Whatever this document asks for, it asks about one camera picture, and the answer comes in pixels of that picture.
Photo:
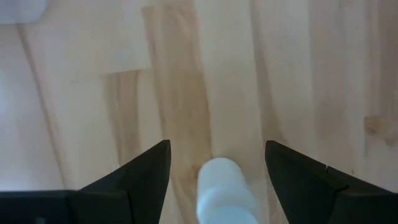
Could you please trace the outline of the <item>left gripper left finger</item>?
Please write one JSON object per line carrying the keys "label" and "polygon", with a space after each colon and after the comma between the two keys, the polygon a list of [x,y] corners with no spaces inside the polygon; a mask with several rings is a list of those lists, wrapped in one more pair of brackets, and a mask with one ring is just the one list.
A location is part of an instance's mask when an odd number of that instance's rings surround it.
{"label": "left gripper left finger", "polygon": [[163,140],[80,190],[0,192],[0,224],[159,224],[170,164]]}

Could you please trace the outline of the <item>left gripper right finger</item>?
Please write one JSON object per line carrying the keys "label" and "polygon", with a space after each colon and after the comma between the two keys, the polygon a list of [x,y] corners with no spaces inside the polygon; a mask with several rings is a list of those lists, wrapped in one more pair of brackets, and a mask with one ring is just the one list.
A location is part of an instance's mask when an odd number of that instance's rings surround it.
{"label": "left gripper right finger", "polygon": [[398,194],[345,174],[277,141],[267,171],[289,224],[398,224]]}

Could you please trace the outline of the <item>white plastic pill bottle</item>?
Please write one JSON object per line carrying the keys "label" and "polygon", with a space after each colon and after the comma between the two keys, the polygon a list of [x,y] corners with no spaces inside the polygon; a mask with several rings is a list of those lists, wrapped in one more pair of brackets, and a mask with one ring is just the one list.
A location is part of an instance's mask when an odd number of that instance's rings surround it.
{"label": "white plastic pill bottle", "polygon": [[256,200],[237,163],[219,157],[201,167],[196,208],[199,224],[259,224],[256,212]]}

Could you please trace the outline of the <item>clear plastic basket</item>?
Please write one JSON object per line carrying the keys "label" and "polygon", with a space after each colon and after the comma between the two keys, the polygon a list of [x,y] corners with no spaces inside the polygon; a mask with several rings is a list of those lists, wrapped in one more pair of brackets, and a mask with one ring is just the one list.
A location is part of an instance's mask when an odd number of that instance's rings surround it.
{"label": "clear plastic basket", "polygon": [[47,6],[47,0],[0,0],[0,25],[35,22]]}

